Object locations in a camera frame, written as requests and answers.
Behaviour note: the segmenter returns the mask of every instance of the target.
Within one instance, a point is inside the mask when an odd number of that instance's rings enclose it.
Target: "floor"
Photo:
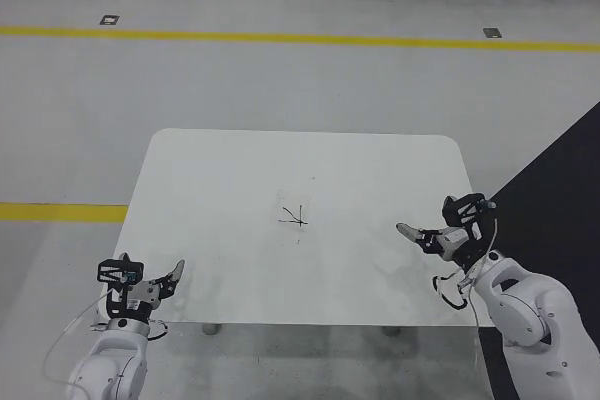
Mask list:
[[[120,15],[118,25],[98,26],[105,14]],[[151,135],[168,127],[446,135],[473,189],[491,195],[600,100],[600,52],[470,44],[487,40],[485,27],[504,36],[491,40],[531,47],[600,43],[600,0],[3,0],[0,26],[431,39],[414,47],[0,34],[0,202],[128,204]],[[99,293],[95,267],[119,231],[0,220],[0,399],[62,396],[40,363]],[[66,377],[88,351],[97,336],[88,324],[60,343],[54,375]],[[362,327],[170,331],[149,348],[142,399],[491,397],[474,329],[392,339]]]

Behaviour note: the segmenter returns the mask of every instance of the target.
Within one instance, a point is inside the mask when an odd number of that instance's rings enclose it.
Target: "black panel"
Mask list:
[[[600,349],[600,102],[493,200],[495,247],[524,268],[564,283]],[[496,382],[511,385],[502,376],[501,339],[495,336],[481,334],[494,394],[501,391]],[[496,399],[511,398],[501,396]]]

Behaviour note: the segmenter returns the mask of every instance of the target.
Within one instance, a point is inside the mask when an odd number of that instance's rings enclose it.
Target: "yellow floor line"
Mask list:
[[[0,220],[122,223],[127,208],[106,204],[0,203]]]
[[[102,38],[135,40],[212,40],[224,42],[298,43],[341,46],[423,47],[445,49],[508,50],[568,53],[600,53],[600,43],[519,42],[504,39],[461,40],[401,37],[328,36],[288,33],[169,32],[100,29],[0,26],[0,35],[57,38]]]

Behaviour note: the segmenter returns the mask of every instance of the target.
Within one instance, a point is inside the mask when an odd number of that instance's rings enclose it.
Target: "table top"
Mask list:
[[[395,228],[444,227],[445,196],[470,192],[444,136],[166,129],[115,254],[143,262],[145,279],[186,261],[152,316],[165,321],[473,326],[431,284],[455,264]]]

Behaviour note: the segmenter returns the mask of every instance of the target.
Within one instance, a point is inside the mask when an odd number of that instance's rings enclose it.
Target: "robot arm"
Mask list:
[[[465,272],[458,291],[473,285],[487,305],[502,333],[503,352],[520,399],[600,400],[600,353],[582,325],[571,292],[498,251],[488,252],[492,238],[484,236],[485,225],[493,222],[489,219],[494,214],[495,204],[480,194],[459,200],[448,197],[443,206],[448,228],[420,230],[400,223],[397,229],[425,253],[454,261]],[[456,309],[466,306],[443,299]]]
[[[133,400],[140,395],[147,374],[147,343],[164,335],[149,338],[149,317],[161,300],[173,296],[184,260],[166,276],[151,281],[142,280],[143,269],[142,263],[132,262],[126,254],[98,266],[98,280],[106,282],[110,290],[107,313],[111,319],[71,374],[67,398]]]

